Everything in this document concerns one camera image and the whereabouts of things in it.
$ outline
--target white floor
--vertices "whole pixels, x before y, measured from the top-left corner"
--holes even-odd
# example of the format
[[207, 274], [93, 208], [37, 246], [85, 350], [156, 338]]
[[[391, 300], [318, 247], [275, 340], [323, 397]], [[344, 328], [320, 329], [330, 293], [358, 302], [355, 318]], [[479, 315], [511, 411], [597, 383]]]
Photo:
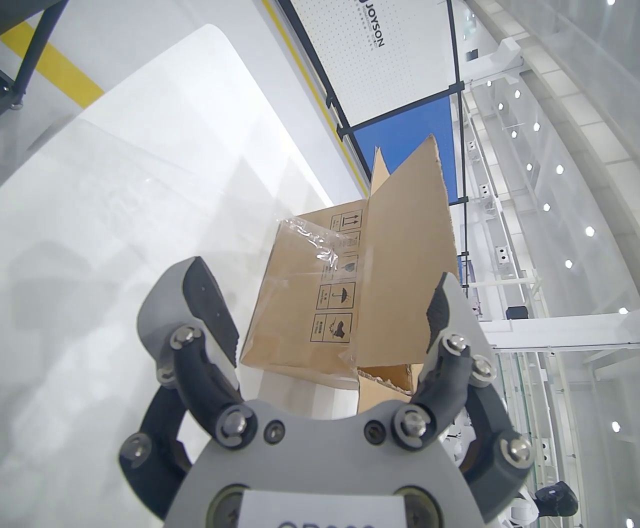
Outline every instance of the white floor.
[[[262, 20], [246, 4], [236, 15]], [[39, 115], [38, 84], [51, 90], [36, 78], [31, 111], [2, 117], [2, 148], [13, 146], [17, 158], [17, 148], [33, 142], [28, 134], [48, 129], [0, 186], [3, 527], [157, 526], [117, 464], [157, 388], [135, 334], [144, 296], [169, 265], [200, 254], [243, 337], [277, 221], [360, 197], [268, 35], [280, 53], [274, 68], [260, 60], [269, 45], [245, 52], [271, 97], [232, 39], [208, 26], [79, 116], [68, 104]], [[328, 419], [355, 410], [355, 391], [246, 368], [239, 378], [246, 398], [298, 414]], [[192, 456], [206, 441], [193, 422], [181, 438]]]
[[[359, 199], [360, 186], [261, 0], [70, 2], [50, 42], [108, 91], [204, 24], [230, 40], [332, 201]], [[0, 68], [14, 76], [18, 66], [0, 44]], [[171, 72], [158, 79], [172, 81]], [[181, 101], [176, 93], [165, 104], [179, 109]], [[36, 73], [24, 108], [0, 116], [0, 183], [80, 110]]]

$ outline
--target cardboard flap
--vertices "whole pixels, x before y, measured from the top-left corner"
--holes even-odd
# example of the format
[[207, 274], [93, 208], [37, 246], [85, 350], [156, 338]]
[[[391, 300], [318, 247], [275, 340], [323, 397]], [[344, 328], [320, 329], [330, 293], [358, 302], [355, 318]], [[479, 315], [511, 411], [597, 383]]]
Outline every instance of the cardboard flap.
[[433, 292], [444, 271], [458, 274], [433, 136], [369, 198], [364, 246], [358, 366], [420, 364], [429, 344], [426, 312]]
[[389, 169], [382, 158], [382, 151], [376, 147], [376, 155], [373, 159], [373, 171], [371, 172], [371, 194], [375, 193], [380, 186], [389, 178]]

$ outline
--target white table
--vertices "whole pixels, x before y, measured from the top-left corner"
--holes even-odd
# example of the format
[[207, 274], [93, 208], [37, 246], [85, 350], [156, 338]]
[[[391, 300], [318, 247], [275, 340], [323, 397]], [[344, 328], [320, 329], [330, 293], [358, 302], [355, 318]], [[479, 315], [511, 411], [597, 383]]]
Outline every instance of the white table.
[[[204, 257], [243, 337], [278, 220], [331, 205], [213, 26], [98, 100], [0, 188], [0, 525], [156, 526], [117, 454], [157, 383], [138, 308]], [[357, 395], [242, 367], [246, 399], [317, 418]], [[206, 436], [180, 434], [194, 458]]]

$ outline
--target blue panel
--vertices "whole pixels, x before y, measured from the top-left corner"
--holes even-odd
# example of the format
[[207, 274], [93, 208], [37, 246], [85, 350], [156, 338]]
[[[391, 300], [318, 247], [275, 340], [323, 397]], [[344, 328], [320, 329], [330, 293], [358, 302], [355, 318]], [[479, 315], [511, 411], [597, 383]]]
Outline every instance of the blue panel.
[[448, 97], [365, 127], [355, 136], [370, 170], [373, 169], [375, 148], [380, 147], [389, 172], [393, 172], [430, 134], [436, 136], [444, 182], [449, 201], [453, 202], [458, 199], [458, 189]]

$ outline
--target bolt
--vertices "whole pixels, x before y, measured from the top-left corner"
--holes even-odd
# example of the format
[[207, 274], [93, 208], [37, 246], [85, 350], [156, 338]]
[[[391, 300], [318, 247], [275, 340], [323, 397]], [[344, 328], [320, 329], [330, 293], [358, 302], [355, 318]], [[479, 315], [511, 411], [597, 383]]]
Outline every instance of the bolt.
[[402, 420], [402, 429], [407, 436], [420, 438], [427, 432], [427, 422], [419, 412], [409, 411]]
[[469, 383], [474, 387], [484, 388], [491, 385], [496, 377], [493, 364], [484, 356], [476, 354], [471, 368]]
[[522, 436], [509, 441], [501, 439], [500, 451], [504, 459], [515, 468], [528, 469], [533, 463], [531, 444]]
[[172, 383], [175, 381], [172, 365], [166, 364], [158, 368], [156, 371], [156, 379], [161, 385], [172, 386]]
[[447, 338], [447, 344], [449, 347], [458, 352], [458, 355], [467, 347], [467, 340], [463, 335], [452, 334]]
[[364, 437], [370, 444], [380, 445], [385, 441], [387, 432], [384, 425], [377, 420], [372, 420], [364, 426]]
[[199, 328], [185, 324], [172, 333], [169, 345], [174, 350], [180, 350], [184, 345], [190, 343], [197, 337], [200, 337], [202, 332]]
[[120, 456], [131, 462], [131, 468], [141, 466], [151, 453], [151, 439], [144, 433], [135, 433], [127, 438], [120, 448]]
[[273, 420], [264, 428], [264, 441], [267, 444], [279, 444], [284, 438], [284, 424], [279, 420]]
[[509, 443], [509, 455], [514, 462], [523, 463], [531, 456], [531, 444], [525, 438], [514, 438]]
[[222, 432], [227, 436], [240, 436], [246, 429], [246, 418], [240, 411], [233, 411], [225, 419]]
[[474, 372], [483, 378], [490, 378], [491, 363], [484, 356], [476, 356], [474, 358]]

